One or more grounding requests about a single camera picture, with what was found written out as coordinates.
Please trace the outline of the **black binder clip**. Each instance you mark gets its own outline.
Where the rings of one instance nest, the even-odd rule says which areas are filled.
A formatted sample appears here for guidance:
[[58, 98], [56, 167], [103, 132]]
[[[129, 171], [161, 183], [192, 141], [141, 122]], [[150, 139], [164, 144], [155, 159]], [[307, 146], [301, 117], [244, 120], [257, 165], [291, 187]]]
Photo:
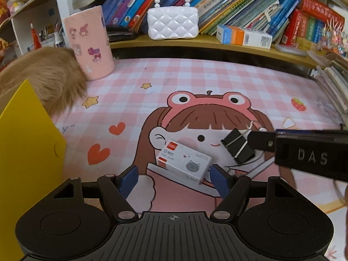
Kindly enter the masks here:
[[258, 121], [251, 121], [246, 130], [234, 128], [224, 139], [222, 145], [234, 158], [237, 165], [243, 165], [255, 157], [255, 150], [248, 144], [247, 137], [253, 128], [258, 131], [267, 131]]

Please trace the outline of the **white staples box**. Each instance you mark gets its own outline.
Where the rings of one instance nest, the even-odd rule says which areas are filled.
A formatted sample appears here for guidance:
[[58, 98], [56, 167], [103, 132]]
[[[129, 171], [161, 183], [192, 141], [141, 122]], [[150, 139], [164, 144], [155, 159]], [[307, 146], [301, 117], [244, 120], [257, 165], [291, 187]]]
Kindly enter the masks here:
[[212, 158], [170, 140], [156, 156], [156, 164], [195, 184], [202, 184]]

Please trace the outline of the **pink checkered table mat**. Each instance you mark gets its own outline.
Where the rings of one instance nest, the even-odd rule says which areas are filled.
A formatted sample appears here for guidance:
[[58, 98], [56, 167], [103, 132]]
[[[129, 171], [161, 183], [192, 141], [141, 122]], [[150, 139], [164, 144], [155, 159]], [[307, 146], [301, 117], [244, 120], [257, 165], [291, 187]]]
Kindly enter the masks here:
[[209, 176], [191, 183], [156, 164], [173, 140], [230, 174], [284, 178], [331, 218], [326, 257], [345, 259], [345, 183], [279, 167], [262, 151], [239, 166], [221, 143], [248, 127], [339, 129], [341, 119], [315, 81], [242, 64], [148, 58], [117, 61], [110, 75], [89, 82], [87, 94], [56, 122], [67, 141], [65, 178], [95, 181], [136, 165], [139, 181], [127, 200], [138, 213], [212, 212], [221, 199]]

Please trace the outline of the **stack of picture books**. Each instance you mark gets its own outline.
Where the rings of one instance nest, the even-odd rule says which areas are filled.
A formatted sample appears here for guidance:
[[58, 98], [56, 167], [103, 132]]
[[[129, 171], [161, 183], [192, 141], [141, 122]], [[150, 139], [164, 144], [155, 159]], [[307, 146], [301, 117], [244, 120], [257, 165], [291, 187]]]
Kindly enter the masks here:
[[338, 112], [343, 130], [347, 130], [347, 58], [335, 52], [319, 55], [309, 51], [308, 55], [317, 63], [312, 77]]

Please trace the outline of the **yellow cardboard box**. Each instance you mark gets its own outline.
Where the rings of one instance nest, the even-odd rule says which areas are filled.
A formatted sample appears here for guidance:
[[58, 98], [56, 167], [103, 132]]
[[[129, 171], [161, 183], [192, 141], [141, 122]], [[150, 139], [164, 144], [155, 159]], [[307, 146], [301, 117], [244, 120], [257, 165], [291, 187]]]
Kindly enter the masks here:
[[62, 182], [67, 143], [29, 81], [1, 96], [1, 260], [19, 260], [18, 219]]

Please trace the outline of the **orange white medicine box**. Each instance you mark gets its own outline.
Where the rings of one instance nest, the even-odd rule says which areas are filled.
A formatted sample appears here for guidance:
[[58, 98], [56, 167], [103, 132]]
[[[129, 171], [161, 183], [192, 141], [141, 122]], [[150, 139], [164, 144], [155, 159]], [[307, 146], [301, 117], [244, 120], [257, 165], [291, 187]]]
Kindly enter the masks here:
[[273, 36], [249, 28], [217, 26], [216, 38], [221, 44], [270, 49]]

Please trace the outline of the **red boxed book set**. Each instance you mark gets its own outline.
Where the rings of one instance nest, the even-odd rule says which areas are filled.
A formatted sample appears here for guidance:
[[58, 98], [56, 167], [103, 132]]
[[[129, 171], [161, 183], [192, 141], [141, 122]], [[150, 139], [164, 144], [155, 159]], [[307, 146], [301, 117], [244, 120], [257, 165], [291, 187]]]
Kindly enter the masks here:
[[344, 16], [318, 0], [295, 0], [297, 5], [290, 13], [281, 44], [300, 50], [320, 49], [324, 29], [329, 25], [345, 25]]

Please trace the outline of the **wooden bookshelf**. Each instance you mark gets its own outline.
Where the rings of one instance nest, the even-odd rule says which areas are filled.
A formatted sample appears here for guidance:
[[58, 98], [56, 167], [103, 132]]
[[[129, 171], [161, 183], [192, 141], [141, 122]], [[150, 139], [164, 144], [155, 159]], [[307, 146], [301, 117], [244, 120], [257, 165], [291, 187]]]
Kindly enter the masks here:
[[[347, 8], [347, 0], [332, 0], [342, 8]], [[57, 0], [58, 10], [61, 19], [70, 16], [71, 14], [78, 13], [80, 10], [73, 8], [73, 0]], [[290, 64], [302, 65], [307, 68], [313, 68], [316, 63], [309, 57], [301, 57], [291, 54], [279, 52], [275, 48], [269, 50], [255, 47], [242, 47], [238, 45], [224, 45], [221, 44], [215, 37], [207, 35], [199, 35], [198, 37], [190, 40], [164, 40], [154, 41], [147, 35], [141, 35], [134, 40], [111, 42], [110, 48], [112, 50], [118, 50], [123, 48], [139, 48], [142, 53], [148, 52], [150, 48], [163, 47], [165, 55], [169, 54], [169, 48], [201, 48], [207, 49], [210, 52], [218, 51], [234, 51], [240, 53], [246, 53], [249, 55], [259, 55], [262, 57], [268, 57], [274, 60], [284, 61]]]

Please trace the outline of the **orange fluffy cat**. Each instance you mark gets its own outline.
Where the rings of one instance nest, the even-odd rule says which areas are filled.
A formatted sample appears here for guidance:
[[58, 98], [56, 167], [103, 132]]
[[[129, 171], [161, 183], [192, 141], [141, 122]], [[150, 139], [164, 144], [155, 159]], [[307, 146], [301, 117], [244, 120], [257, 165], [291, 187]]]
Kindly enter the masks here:
[[51, 117], [87, 98], [87, 80], [71, 48], [42, 47], [11, 62], [1, 71], [1, 95], [25, 80]]

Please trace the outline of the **white quilted pearl handbag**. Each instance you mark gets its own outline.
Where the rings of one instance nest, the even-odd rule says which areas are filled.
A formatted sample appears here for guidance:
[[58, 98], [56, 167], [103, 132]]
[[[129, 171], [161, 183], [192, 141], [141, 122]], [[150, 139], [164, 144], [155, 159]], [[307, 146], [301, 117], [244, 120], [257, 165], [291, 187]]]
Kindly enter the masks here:
[[184, 6], [162, 7], [155, 0], [147, 11], [148, 36], [152, 40], [177, 40], [196, 38], [199, 32], [198, 11], [185, 0]]

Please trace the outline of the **pink sticker cup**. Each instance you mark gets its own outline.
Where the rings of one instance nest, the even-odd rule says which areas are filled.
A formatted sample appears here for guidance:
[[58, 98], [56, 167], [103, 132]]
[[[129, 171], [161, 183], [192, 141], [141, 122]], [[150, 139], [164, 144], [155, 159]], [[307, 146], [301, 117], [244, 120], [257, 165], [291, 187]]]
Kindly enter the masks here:
[[101, 6], [75, 13], [63, 19], [70, 48], [85, 73], [94, 81], [114, 70], [114, 60]]

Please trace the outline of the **white storage cabinet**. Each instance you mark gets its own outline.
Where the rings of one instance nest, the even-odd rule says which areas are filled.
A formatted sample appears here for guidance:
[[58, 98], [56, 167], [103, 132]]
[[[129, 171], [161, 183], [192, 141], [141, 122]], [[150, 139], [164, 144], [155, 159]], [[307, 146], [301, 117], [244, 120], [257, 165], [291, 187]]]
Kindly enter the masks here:
[[48, 25], [60, 22], [57, 0], [29, 0], [1, 24], [1, 38], [16, 41], [21, 54], [34, 44], [31, 29], [41, 32]]

